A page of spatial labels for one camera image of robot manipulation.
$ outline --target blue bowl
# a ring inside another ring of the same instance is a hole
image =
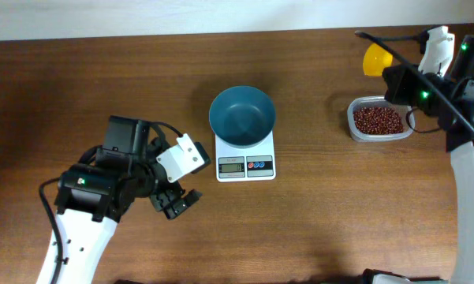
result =
[[[274,128],[275,107],[270,97],[259,89],[237,86],[215,98],[208,119],[212,131],[226,143],[251,147]]]

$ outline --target white bracket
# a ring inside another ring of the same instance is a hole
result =
[[[429,40],[426,51],[419,64],[422,73],[436,73],[443,77],[454,56],[454,34],[448,33],[446,26],[433,28],[428,31]]]
[[[188,134],[177,138],[177,142],[178,145],[169,148],[156,158],[158,163],[165,168],[170,183],[193,172],[205,163]]]

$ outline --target wire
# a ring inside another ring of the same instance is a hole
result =
[[[79,159],[78,163],[85,163],[85,164],[90,164],[91,157],[96,155],[96,152],[98,149],[102,147],[102,145],[96,145],[94,147],[91,147],[89,150],[87,150]]]
[[[394,36],[394,37],[378,37],[382,41],[405,41],[405,40],[418,40],[417,35],[405,35],[405,36]]]
[[[168,129],[174,131],[175,134],[177,134],[179,137],[182,137],[182,133],[181,133],[179,130],[177,130],[175,127],[173,127],[172,125],[169,125],[169,124],[167,124],[167,123],[165,123],[165,122],[153,121],[153,122],[151,122],[151,124],[165,126],[165,127],[167,127]]]
[[[405,121],[407,122],[407,125],[409,126],[409,128],[411,130],[413,130],[414,132],[417,132],[417,133],[420,133],[420,134],[428,134],[428,133],[435,133],[439,130],[442,130],[441,128],[436,128],[436,129],[431,129],[431,130],[417,130],[417,129],[414,129],[411,125],[410,125],[410,115],[412,115],[412,113],[416,110],[419,110],[418,108],[414,107],[412,108],[411,110],[407,111],[407,114],[405,115]]]
[[[433,25],[429,28],[426,28],[424,29],[422,32],[416,34],[416,35],[404,35],[404,36],[391,36],[391,37],[375,37],[376,39],[380,39],[381,41],[406,41],[406,40],[415,40],[417,42],[420,42],[421,38],[425,37],[425,35],[428,34],[428,31],[434,29],[434,28],[439,28],[439,27],[442,27],[442,25],[440,24],[437,24],[437,25]]]
[[[454,89],[452,90],[452,92],[450,93],[450,99],[457,99],[457,97],[454,97],[457,93],[457,90],[459,89],[459,87],[467,80],[472,80],[473,77],[470,77],[470,76],[466,76],[466,77],[463,77],[461,80],[459,80],[457,83],[456,83],[456,86],[454,86]]]
[[[60,275],[60,271],[62,269],[62,262],[63,262],[63,243],[62,243],[62,236],[60,234],[60,230],[58,228],[58,224],[56,224],[56,219],[54,218],[53,211],[50,209],[49,202],[47,202],[46,195],[44,194],[44,187],[59,181],[60,178],[52,178],[49,181],[45,181],[39,187],[39,195],[40,200],[42,201],[42,205],[44,209],[46,209],[47,217],[49,217],[50,226],[53,227],[54,237],[56,238],[56,245],[58,247],[58,257],[56,261],[56,268],[54,269],[53,278],[51,279],[50,283],[55,284],[58,281],[58,276]]]
[[[445,95],[442,94],[440,90],[436,86],[434,86],[419,70],[417,70],[416,67],[412,65],[408,60],[406,60],[404,57],[402,57],[398,52],[392,50],[390,47],[388,47],[385,43],[383,43],[381,40],[376,39],[373,35],[367,34],[366,32],[361,32],[361,31],[356,31],[355,32],[356,36],[359,36],[362,39],[369,39],[373,43],[377,43],[381,48],[383,48],[385,51],[389,52],[392,54],[399,62],[401,62],[406,68],[410,70],[414,75],[416,75],[426,86],[428,86],[445,104],[447,107],[449,107],[450,111],[459,119],[462,125],[466,127],[466,129],[472,133],[474,136],[474,128],[470,124],[469,121],[466,120],[466,118],[457,110],[457,108],[449,101],[448,98],[445,97]]]

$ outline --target white wall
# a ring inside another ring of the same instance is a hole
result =
[[[0,0],[0,40],[474,22],[474,0]]]

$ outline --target plastic container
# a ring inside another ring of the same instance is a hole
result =
[[[358,111],[363,107],[389,107],[395,110],[401,116],[401,123],[403,124],[404,132],[397,134],[386,134],[386,135],[371,135],[364,134],[359,131],[354,122],[354,111]],[[383,142],[392,141],[406,138],[412,134],[413,130],[409,128],[405,120],[405,115],[412,108],[410,106],[398,106],[387,102],[383,95],[363,97],[355,99],[347,108],[347,118],[349,119],[350,136],[357,142]],[[415,128],[416,120],[413,114],[410,114],[410,125]]]

